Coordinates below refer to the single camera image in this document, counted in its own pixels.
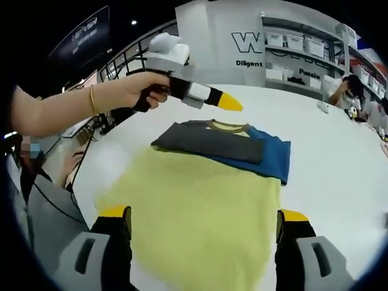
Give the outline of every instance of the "storage box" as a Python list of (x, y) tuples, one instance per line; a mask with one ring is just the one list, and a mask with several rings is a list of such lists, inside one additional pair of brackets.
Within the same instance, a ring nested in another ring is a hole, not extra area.
[(303, 38), (301, 36), (286, 35), (286, 43), (289, 49), (303, 52)]
[(293, 77), (293, 70), (284, 68), (283, 69), (283, 80), (288, 81), (288, 79), (291, 77)]
[(369, 87), (376, 93), (379, 91), (380, 83), (372, 76), (369, 75)]
[(283, 70), (266, 69), (266, 78), (283, 80)]
[(380, 84), (379, 86), (379, 91), (378, 91), (378, 96), (380, 97), (380, 99), (383, 99), (386, 95), (386, 89), (384, 88), (384, 86), (382, 84)]
[(354, 75), (360, 78), (365, 85), (369, 82), (369, 73), (360, 65), (352, 67)]
[(306, 38), (304, 40), (304, 46), (306, 47), (306, 52), (311, 53), (312, 55), (319, 56), (323, 58), (324, 56), (324, 44), (322, 42), (316, 41), (314, 39)]
[(349, 44), (354, 47), (355, 49), (357, 49), (357, 33), (356, 31), (354, 31), (354, 29), (350, 28), (349, 26), (347, 26), (346, 24), (343, 24), (343, 23), (340, 23), (338, 24), (336, 27), (335, 27), (335, 31), (337, 32), (337, 34), (339, 34), (341, 37), (342, 37), (342, 32), (345, 32), (348, 34), (348, 40), (349, 40)]
[(283, 46), (283, 35), (279, 33), (267, 32), (266, 38), (268, 45), (274, 45), (275, 47)]
[(322, 88), (322, 82), (316, 78), (309, 77), (307, 80), (307, 85), (311, 88), (315, 88), (318, 90), (321, 90)]

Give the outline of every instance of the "railing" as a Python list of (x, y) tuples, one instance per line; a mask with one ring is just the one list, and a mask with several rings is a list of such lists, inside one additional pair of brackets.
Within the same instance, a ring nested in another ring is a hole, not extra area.
[(101, 81), (104, 82), (118, 79), (125, 76), (128, 72), (144, 68), (144, 57), (148, 52), (150, 41), (162, 32), (168, 32), (171, 35), (178, 35), (176, 20), (160, 25), (159, 27), (142, 35), (137, 40), (131, 42), (126, 48), (121, 50), (121, 52), (114, 56), (111, 61), (99, 70)]

